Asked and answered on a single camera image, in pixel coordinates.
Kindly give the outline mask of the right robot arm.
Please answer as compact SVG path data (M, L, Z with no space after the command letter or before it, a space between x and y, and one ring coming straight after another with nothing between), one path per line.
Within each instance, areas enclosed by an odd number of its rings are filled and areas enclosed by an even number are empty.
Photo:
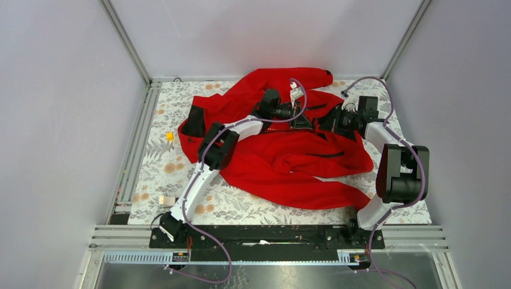
M377 230L395 210L410 207L426 197L430 152L427 147L410 144L391 132L388 120L380 118L378 99L373 96L360 97L356 111L348 111L347 104L335 106L318 120L318 125L322 131L348 138L359 133L381 153L376 195L341 231L347 245L369 248L377 238Z

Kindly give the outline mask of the red zip-up jacket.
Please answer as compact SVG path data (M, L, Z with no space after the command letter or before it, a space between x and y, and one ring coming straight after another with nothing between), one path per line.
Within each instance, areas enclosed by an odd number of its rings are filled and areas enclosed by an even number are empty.
M333 83L327 70L254 70L222 95L193 98L189 116L178 128L181 148L189 161L197 161L199 146L213 123L243 119L265 91L276 89L282 101L289 102L291 79L306 89L301 103L312 121L342 102L340 97L322 91ZM319 128L292 129L288 123L274 123L265 132L238 142L221 176L230 185L279 205L307 210L352 206L360 210L369 202L367 195L337 182L337 178L368 173L373 167L359 134L349 139Z

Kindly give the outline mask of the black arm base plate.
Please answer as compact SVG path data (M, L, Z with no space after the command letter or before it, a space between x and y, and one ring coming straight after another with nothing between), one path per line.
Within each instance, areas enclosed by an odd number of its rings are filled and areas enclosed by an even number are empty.
M381 231L369 248L347 245L341 236L346 225L200 225L186 226L186 234L171 242L160 229L151 231L151 249L182 249L195 262L336 261L339 250L366 253L384 249Z

